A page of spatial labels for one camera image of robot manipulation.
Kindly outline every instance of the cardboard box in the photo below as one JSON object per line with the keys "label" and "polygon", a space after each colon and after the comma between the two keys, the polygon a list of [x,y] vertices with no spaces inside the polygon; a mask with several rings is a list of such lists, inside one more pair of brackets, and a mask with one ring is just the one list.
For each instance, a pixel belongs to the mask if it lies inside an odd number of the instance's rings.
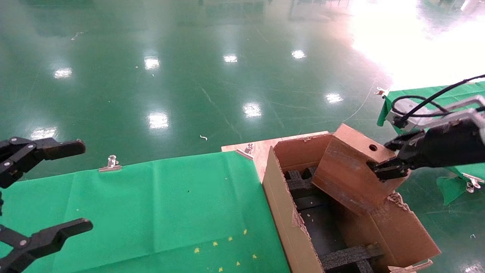
{"label": "cardboard box", "polygon": [[[370,145],[366,141],[372,140],[358,141],[356,131],[344,125],[335,134],[280,141],[270,149],[262,183],[293,273],[322,273],[325,266],[320,262],[320,253],[315,251],[306,223],[297,211],[284,177],[287,171],[302,172],[308,167],[317,167],[314,183],[338,201],[332,201],[331,213],[346,246],[379,244],[384,255],[373,264],[374,272],[413,272],[432,262],[429,260],[417,267],[413,267],[414,264],[440,254],[416,215],[398,193],[392,192],[391,189],[402,181],[395,181],[380,190],[364,190],[363,185],[354,186],[352,181],[345,181],[364,175],[359,183],[368,183],[369,174],[359,166],[369,159],[384,160],[393,155],[373,141],[372,144],[377,146],[375,154],[366,154]],[[348,166],[344,166],[342,158],[347,158]],[[376,184],[371,182],[368,187],[375,187]],[[362,200],[364,205],[349,203],[351,198]]]}

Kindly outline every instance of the silver metal bracket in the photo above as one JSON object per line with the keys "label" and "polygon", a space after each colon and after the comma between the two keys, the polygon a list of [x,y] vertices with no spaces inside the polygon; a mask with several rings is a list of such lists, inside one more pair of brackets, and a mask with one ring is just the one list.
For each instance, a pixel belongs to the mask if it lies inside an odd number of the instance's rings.
{"label": "silver metal bracket", "polygon": [[[407,113],[408,111],[416,107],[418,104],[419,103],[416,103],[410,99],[402,99],[397,101],[394,106],[400,112]],[[452,110],[470,106],[473,104],[476,104],[478,106],[485,106],[485,98],[478,95],[471,98],[466,98],[458,102],[451,103],[445,106],[444,108],[448,111],[452,111]],[[416,111],[415,114],[437,114],[437,113],[441,113],[441,110],[439,109],[429,110],[428,108],[423,107],[418,111]],[[391,124],[393,124],[395,117],[402,117],[402,115],[397,114],[391,110],[388,113],[386,120],[388,120]],[[478,126],[478,128],[485,128],[485,116],[482,113],[477,112],[475,108],[468,108],[465,110],[453,112],[449,115],[446,115],[440,118],[410,117],[407,120],[407,125],[402,129],[406,132],[410,132],[414,128],[417,128],[417,129],[431,128],[431,127],[445,124],[447,122],[454,122],[454,121],[457,121],[460,119],[466,119],[466,118],[472,119],[475,122],[475,124]]]}
{"label": "silver metal bracket", "polygon": [[253,143],[249,143],[247,146],[246,146],[246,149],[243,151],[241,149],[237,149],[236,152],[248,159],[251,159],[253,160],[254,159],[254,156],[252,156],[251,154],[253,153],[254,151],[254,144]]}
{"label": "silver metal bracket", "polygon": [[381,87],[377,87],[376,89],[377,89],[377,92],[374,92],[374,95],[380,95],[382,96],[382,98],[385,98],[389,94],[389,88],[383,89]]}
{"label": "silver metal bracket", "polygon": [[476,176],[467,173],[462,173],[462,175],[470,180],[469,182],[467,182],[467,191],[469,193],[473,193],[475,191],[475,188],[481,188],[482,186],[479,183],[485,183],[483,179]]}
{"label": "silver metal bracket", "polygon": [[121,170],[122,166],[118,164],[119,162],[116,160],[116,155],[112,154],[108,156],[108,165],[106,167],[99,168],[99,172]]}

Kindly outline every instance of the cardboard lid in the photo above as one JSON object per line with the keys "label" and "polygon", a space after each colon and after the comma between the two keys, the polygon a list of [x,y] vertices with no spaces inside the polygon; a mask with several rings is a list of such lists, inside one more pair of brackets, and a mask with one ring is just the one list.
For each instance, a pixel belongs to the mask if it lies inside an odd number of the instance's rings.
{"label": "cardboard lid", "polygon": [[382,183],[366,163],[385,161],[393,157],[394,152],[345,124],[333,136],[313,183],[354,213],[373,211],[406,178]]}

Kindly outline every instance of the green cloth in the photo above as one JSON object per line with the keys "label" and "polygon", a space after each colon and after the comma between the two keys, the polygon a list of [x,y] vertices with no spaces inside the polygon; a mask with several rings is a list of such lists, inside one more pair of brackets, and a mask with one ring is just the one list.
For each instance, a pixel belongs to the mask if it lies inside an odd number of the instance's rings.
{"label": "green cloth", "polygon": [[3,197],[0,221],[27,236],[94,224],[26,272],[290,272],[254,164],[236,152],[17,182]]}
{"label": "green cloth", "polygon": [[443,205],[449,205],[467,191],[467,184],[460,177],[438,177],[438,189],[443,194]]}
{"label": "green cloth", "polygon": [[[377,120],[377,125],[379,126],[384,125],[386,116],[391,110],[391,104],[397,97],[405,96],[405,95],[419,95],[419,96],[428,98],[445,87],[446,86],[435,86],[435,87],[389,92],[389,94],[386,97],[386,101],[382,106],[379,119]],[[439,96],[434,101],[440,104],[441,106],[446,106],[450,103],[458,102],[465,98],[473,97],[476,95],[482,95],[485,97],[485,82],[458,86],[446,92],[445,94]],[[428,107],[429,109],[434,109],[434,106],[432,106],[431,104],[427,105],[426,107]],[[400,129],[396,128],[395,126],[394,126],[394,129],[399,134],[402,132]],[[461,193],[465,192],[466,183],[464,183],[464,181],[467,181],[468,179],[463,177],[463,173],[480,177],[482,179],[485,178],[485,163],[454,166],[454,167],[448,167],[446,169],[450,170],[451,172],[455,173],[456,175],[458,175],[463,179],[453,178],[446,181],[443,179],[438,179],[437,181],[438,187],[443,193],[445,205],[449,204],[450,202],[455,200],[458,196],[460,196]]]}

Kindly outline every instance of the metal binder clip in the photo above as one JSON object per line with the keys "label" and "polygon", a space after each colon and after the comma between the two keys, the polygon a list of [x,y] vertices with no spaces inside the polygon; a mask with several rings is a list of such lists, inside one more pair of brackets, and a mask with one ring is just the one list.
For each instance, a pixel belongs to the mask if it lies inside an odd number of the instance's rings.
{"label": "metal binder clip", "polygon": [[254,159],[254,156],[252,156],[251,154],[253,153],[254,151],[254,144],[253,143],[249,143],[247,146],[246,146],[246,149],[243,151],[241,149],[237,149],[236,152],[244,157],[246,157],[247,159],[251,159],[253,160]]}
{"label": "metal binder clip", "polygon": [[462,173],[462,175],[470,180],[470,182],[467,182],[467,191],[469,193],[473,193],[475,191],[475,188],[481,188],[482,186],[479,183],[485,183],[483,179],[476,176],[467,173]]}
{"label": "metal binder clip", "polygon": [[99,172],[121,170],[122,166],[118,164],[119,162],[116,160],[116,155],[112,154],[108,156],[108,165],[106,167],[99,168]]}

